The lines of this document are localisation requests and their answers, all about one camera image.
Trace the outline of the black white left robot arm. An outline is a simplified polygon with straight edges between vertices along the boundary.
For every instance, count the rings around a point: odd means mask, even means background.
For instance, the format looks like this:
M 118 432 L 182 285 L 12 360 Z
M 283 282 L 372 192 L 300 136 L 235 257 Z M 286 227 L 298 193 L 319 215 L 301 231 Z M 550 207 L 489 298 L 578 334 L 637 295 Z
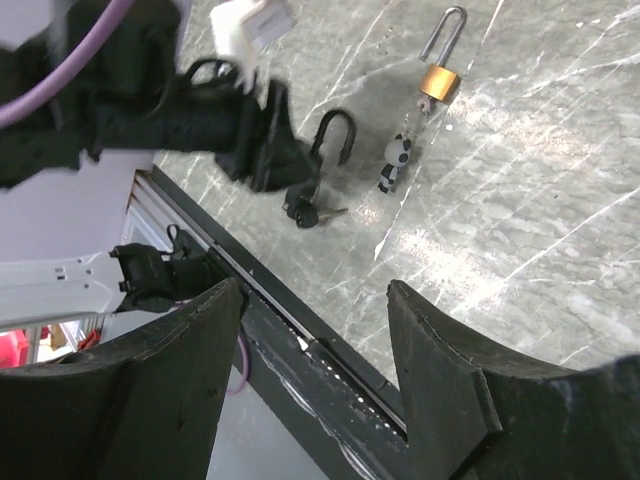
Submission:
M 175 65 L 181 14 L 173 1 L 60 1 L 53 21 L 1 53 L 1 185 L 49 169 L 78 170 L 106 150 L 210 152 L 254 192 L 314 186 L 320 164 L 289 119 L 287 85 L 255 90 L 248 27 L 285 12 L 264 2 L 223 7 L 213 56 Z M 88 314 L 163 313 L 220 281 L 207 255 L 174 243 L 130 243 L 68 259 L 5 263 L 1 322 Z

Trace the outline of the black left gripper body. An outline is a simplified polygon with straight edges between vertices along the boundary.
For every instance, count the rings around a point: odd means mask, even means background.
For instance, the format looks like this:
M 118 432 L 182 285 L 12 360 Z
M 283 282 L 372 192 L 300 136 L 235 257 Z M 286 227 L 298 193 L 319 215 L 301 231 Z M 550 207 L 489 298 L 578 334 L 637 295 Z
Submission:
M 318 182 L 319 164 L 294 135 L 289 106 L 289 87 L 280 79 L 269 81 L 264 108 L 252 95 L 245 99 L 231 150 L 214 157 L 231 181 L 242 182 L 256 193 Z

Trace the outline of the black-headed key bunch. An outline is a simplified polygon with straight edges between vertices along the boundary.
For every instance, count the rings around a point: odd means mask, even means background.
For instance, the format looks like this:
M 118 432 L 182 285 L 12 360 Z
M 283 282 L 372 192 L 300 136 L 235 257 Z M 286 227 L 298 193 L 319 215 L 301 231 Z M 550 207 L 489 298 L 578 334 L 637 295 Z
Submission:
M 378 188 L 387 194 L 394 189 L 401 170 L 408 164 L 415 139 L 428 124 L 434 100 L 421 96 L 404 117 L 402 129 L 389 141 L 384 150 L 385 165 L 381 170 Z

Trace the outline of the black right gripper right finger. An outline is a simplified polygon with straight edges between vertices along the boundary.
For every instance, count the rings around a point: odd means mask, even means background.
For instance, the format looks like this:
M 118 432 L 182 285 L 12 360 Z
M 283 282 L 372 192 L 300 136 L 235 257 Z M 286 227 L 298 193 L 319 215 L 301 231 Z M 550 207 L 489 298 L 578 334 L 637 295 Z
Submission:
M 408 284 L 388 320 L 421 479 L 635 479 L 639 359 L 572 370 L 512 350 Z

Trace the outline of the brass padlock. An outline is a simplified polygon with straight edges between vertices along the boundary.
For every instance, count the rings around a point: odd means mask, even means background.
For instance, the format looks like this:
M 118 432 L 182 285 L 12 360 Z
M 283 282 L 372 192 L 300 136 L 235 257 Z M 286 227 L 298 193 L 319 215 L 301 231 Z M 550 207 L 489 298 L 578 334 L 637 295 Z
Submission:
M 418 55 L 418 58 L 422 62 L 427 60 L 445 24 L 454 16 L 457 17 L 454 27 L 446 38 L 436 60 L 428 66 L 427 72 L 419 86 L 419 91 L 423 95 L 432 101 L 444 104 L 449 102 L 460 81 L 460 76 L 454 71 L 449 70 L 446 67 L 446 62 L 466 25 L 466 10 L 461 6 L 451 6 L 446 9 Z

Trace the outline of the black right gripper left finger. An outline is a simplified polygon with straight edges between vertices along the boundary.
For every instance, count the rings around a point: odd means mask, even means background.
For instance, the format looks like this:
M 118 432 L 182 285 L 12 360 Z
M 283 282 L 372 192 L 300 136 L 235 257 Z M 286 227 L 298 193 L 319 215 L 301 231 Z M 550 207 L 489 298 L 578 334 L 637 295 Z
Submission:
M 3 370 L 2 477 L 205 478 L 242 304 L 226 279 L 107 343 Z

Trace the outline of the black-headed keys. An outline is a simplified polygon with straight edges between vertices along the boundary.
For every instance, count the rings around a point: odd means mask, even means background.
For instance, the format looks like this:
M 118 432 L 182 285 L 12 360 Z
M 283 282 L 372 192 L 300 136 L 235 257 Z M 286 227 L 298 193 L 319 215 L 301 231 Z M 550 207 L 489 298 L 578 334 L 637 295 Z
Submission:
M 318 210 L 314 204 L 306 199 L 284 203 L 282 208 L 287 217 L 293 220 L 300 229 L 314 228 L 348 212 L 347 208 Z

